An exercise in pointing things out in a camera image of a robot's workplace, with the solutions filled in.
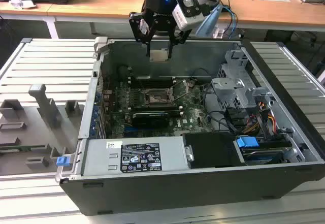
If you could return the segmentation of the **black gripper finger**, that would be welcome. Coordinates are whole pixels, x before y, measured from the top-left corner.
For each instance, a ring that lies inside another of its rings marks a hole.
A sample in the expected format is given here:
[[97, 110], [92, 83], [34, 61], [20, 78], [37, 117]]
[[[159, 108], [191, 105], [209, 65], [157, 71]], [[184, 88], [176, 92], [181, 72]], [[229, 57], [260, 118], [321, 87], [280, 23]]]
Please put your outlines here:
[[168, 31], [169, 42], [168, 42], [168, 58], [172, 58], [173, 47], [178, 44], [184, 44], [191, 33], [191, 29], [181, 31], [178, 35], [174, 34], [173, 30]]
[[145, 44], [146, 56], [150, 56], [151, 40], [154, 35], [154, 17], [152, 11], [143, 11], [141, 13], [130, 12], [129, 24], [134, 34], [135, 40]]

